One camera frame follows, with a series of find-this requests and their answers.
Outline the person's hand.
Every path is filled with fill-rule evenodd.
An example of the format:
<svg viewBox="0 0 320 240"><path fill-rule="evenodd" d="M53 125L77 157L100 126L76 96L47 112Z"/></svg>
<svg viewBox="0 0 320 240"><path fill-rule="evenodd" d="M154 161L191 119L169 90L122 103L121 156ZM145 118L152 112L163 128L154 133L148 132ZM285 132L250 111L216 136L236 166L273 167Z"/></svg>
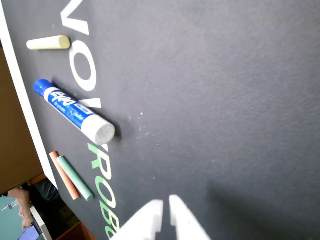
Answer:
<svg viewBox="0 0 320 240"><path fill-rule="evenodd" d="M22 207L19 209L19 215L22 217L22 228L26 229L32 226L33 219L30 209L24 210Z"/></svg>

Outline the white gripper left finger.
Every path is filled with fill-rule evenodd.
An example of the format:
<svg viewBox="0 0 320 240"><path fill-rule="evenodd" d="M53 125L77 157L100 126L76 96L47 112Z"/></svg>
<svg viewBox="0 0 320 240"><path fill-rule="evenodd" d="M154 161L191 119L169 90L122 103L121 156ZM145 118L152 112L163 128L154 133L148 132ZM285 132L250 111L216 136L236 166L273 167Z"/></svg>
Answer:
<svg viewBox="0 0 320 240"><path fill-rule="evenodd" d="M154 199L138 210L112 240L155 240L162 230L164 202Z"/></svg>

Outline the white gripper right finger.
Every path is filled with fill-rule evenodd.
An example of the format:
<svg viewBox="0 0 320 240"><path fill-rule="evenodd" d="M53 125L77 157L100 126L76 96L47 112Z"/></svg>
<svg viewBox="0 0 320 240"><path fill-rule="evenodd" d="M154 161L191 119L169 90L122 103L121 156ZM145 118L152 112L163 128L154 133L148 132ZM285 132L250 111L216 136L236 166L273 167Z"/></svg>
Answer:
<svg viewBox="0 0 320 240"><path fill-rule="evenodd" d="M178 195L169 196L170 224L177 240L210 240L195 215Z"/></svg>

